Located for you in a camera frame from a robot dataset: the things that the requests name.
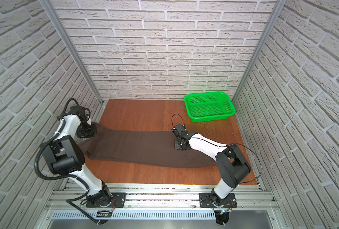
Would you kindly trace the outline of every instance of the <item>folded brown fabric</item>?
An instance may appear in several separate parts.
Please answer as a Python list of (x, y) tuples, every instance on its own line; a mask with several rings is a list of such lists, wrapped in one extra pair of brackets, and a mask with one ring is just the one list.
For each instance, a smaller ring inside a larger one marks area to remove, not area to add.
[(198, 150), (177, 150), (172, 131), (117, 131), (99, 123), (95, 137), (79, 147), (92, 160), (112, 160), (174, 168), (216, 166), (216, 162)]

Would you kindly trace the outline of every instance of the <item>wooden board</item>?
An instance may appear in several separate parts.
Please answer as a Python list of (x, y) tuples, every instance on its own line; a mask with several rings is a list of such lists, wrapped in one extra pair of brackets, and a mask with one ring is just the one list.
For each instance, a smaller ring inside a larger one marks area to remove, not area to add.
[[(110, 99), (103, 112), (100, 123), (110, 129), (127, 131), (170, 131), (171, 117), (182, 116), (188, 131), (197, 131), (204, 137), (220, 143), (243, 144), (235, 116), (224, 120), (191, 122), (183, 101), (163, 100), (114, 100)], [(182, 120), (173, 117), (173, 124)], [(249, 161), (245, 148), (240, 146)], [(220, 180), (218, 167), (179, 169), (126, 162), (90, 160), (86, 165), (92, 173), (105, 183), (143, 183), (143, 184), (205, 184), (216, 185)], [(253, 171), (244, 179), (255, 178)], [(257, 185), (256, 181), (245, 185)]]

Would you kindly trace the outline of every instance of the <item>brown wooden surface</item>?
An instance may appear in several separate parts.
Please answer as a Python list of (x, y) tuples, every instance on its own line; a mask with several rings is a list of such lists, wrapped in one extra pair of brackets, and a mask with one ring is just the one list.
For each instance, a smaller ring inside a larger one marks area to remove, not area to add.
[[(197, 131), (204, 137), (220, 143), (243, 144), (235, 116), (224, 120), (191, 122), (183, 101), (160, 100), (114, 100), (110, 99), (100, 123), (110, 129), (126, 131), (170, 131), (171, 117), (182, 116), (188, 131)], [(181, 118), (173, 117), (173, 124), (181, 123)], [(244, 147), (240, 146), (249, 161)], [(179, 169), (126, 162), (90, 160), (86, 165), (92, 173), (105, 183), (143, 184), (206, 184), (216, 185), (220, 180), (216, 166), (196, 169)], [(244, 181), (253, 180), (253, 171)], [(257, 185), (256, 181), (245, 185)]]

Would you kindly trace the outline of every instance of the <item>brown towel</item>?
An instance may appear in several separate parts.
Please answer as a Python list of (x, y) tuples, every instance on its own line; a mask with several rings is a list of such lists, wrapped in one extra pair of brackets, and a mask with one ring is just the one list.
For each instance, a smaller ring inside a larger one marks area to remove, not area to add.
[(216, 166), (198, 150), (177, 150), (172, 131), (117, 131), (99, 123), (95, 137), (81, 142), (83, 153), (93, 160), (113, 160), (174, 168)]

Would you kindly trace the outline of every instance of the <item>black mounting plate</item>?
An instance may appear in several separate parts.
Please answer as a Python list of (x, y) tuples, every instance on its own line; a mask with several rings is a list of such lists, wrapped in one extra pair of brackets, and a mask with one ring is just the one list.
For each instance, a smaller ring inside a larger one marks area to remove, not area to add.
[[(125, 204), (125, 198), (126, 198), (126, 193), (124, 192), (111, 192), (113, 199), (116, 201), (116, 208), (118, 207), (124, 207)], [(99, 205), (93, 205), (87, 202), (86, 207), (101, 207)], [(113, 202), (111, 202), (108, 206), (106, 207), (113, 207)]]
[[(216, 205), (213, 204), (213, 200), (210, 198), (210, 196), (211, 196), (211, 193), (209, 192), (199, 193), (200, 207), (202, 208), (210, 208), (210, 207), (216, 208), (217, 207)], [(224, 206), (225, 208), (228, 207), (227, 200), (229, 204), (232, 204), (233, 202), (233, 206), (231, 206), (232, 208), (236, 208), (238, 206), (236, 196), (234, 195), (234, 193), (229, 193), (227, 197), (224, 198), (224, 204), (226, 205)]]

